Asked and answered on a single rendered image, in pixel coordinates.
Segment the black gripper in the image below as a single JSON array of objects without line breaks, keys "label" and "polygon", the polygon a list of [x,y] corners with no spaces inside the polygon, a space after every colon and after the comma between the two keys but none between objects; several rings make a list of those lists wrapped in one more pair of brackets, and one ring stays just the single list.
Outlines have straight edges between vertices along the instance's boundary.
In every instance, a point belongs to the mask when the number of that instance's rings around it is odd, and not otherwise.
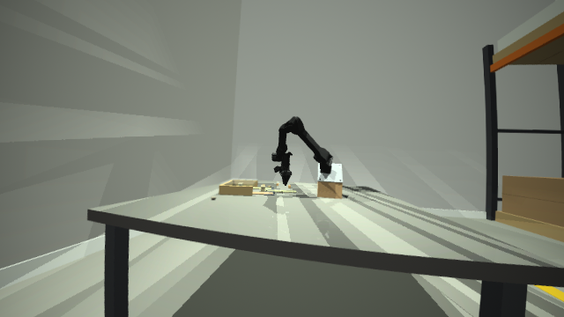
[{"label": "black gripper", "polygon": [[284,170],[281,172],[279,171],[279,174],[282,176],[282,181],[283,184],[285,184],[285,186],[287,185],[287,182],[289,181],[292,172],[289,170],[289,166],[290,166],[290,162],[281,162],[281,166],[283,165]]}]

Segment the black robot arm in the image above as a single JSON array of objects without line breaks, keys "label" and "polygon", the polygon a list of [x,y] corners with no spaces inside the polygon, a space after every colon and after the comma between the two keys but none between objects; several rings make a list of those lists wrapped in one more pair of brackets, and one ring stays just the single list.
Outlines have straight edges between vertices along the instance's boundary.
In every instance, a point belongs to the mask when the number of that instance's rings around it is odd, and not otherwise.
[{"label": "black robot arm", "polygon": [[300,117],[294,116],[291,120],[281,125],[278,130],[278,148],[276,153],[272,153],[272,161],[274,162],[290,162],[291,152],[286,153],[286,133],[292,132],[298,135],[302,141],[315,154],[314,159],[320,164],[320,173],[331,174],[333,156],[325,149],[318,145],[312,136],[304,129],[303,122]]}]

